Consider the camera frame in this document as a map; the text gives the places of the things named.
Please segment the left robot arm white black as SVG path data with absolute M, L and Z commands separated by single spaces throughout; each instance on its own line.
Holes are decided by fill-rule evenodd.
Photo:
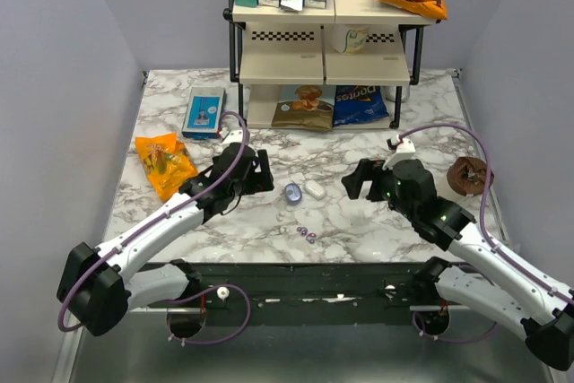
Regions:
M 224 214 L 233 201 L 273 188 L 265 150 L 227 145 L 213 157 L 211 167 L 186 179 L 159 210 L 132 229 L 97 247 L 74 247 L 57 288 L 60 312 L 71 313 L 80 326 L 100 336 L 131 309 L 163 300 L 192 305 L 200 284 L 184 264 L 169 263 L 151 271 L 143 266 L 175 239 Z

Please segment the orange candy bag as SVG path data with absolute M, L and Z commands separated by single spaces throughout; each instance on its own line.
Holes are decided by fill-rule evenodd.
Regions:
M 186 146 L 175 133 L 137 136 L 135 149 L 146 177 L 163 203 L 177 193 L 187 179 L 198 175 Z

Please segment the blue razor box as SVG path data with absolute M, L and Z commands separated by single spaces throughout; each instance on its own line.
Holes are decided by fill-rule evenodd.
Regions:
M 181 127 L 182 135 L 194 140 L 218 138 L 225 100 L 226 92 L 222 87 L 192 87 Z

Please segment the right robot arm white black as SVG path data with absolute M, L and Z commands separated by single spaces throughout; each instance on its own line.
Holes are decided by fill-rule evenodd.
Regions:
M 546 365 L 560 371 L 572 366 L 572 287 L 481 233 L 465 208 L 437 194 L 432 174 L 420 161 L 400 161 L 387 169 L 382 161 L 362 159 L 342 179 L 351 199 L 359 197 L 366 181 L 371 184 L 369 201 L 387 202 L 422 239 L 463 259 L 484 276 L 477 281 L 445 264 L 438 274 L 413 280 L 418 301 L 431 304 L 442 297 L 465 305 L 513 332 Z

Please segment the white yogurt cup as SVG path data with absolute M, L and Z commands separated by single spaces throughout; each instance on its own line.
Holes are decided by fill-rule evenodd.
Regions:
M 335 24 L 331 29 L 332 48 L 344 55 L 360 52 L 369 36 L 368 25 Z

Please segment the gold brown snack bag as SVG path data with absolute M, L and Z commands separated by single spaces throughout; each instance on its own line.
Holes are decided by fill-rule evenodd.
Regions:
M 271 126 L 331 131 L 335 111 L 334 85 L 284 85 Z

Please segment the lavender earbud charging case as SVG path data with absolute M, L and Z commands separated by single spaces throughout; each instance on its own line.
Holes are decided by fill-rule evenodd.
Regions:
M 295 183 L 289 183 L 283 188 L 283 197 L 288 205 L 297 205 L 302 200 L 300 187 Z

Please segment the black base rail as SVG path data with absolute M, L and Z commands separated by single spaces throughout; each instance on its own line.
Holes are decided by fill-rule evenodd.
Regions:
M 426 263 L 190 264 L 177 266 L 191 284 L 184 303 L 156 300 L 153 309 L 191 314 L 205 308 L 210 326 L 407 325 L 413 311 L 440 314 L 432 276 L 447 266 Z

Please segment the blue Doritos bag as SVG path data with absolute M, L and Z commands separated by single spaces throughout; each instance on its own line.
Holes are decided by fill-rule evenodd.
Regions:
M 333 126 L 366 124 L 388 117 L 380 86 L 336 86 Z

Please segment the beige black shelf rack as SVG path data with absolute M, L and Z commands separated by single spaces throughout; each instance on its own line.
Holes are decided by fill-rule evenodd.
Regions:
M 358 84 L 392 87 L 391 118 L 368 127 L 398 128 L 402 103 L 419 82 L 424 30 L 433 21 L 376 0 L 327 0 L 326 9 L 289 13 L 250 8 L 228 0 L 230 80 L 237 85 L 238 109 L 253 128 L 271 125 L 286 84 Z M 335 51 L 335 25 L 365 24 L 365 49 L 355 55 Z

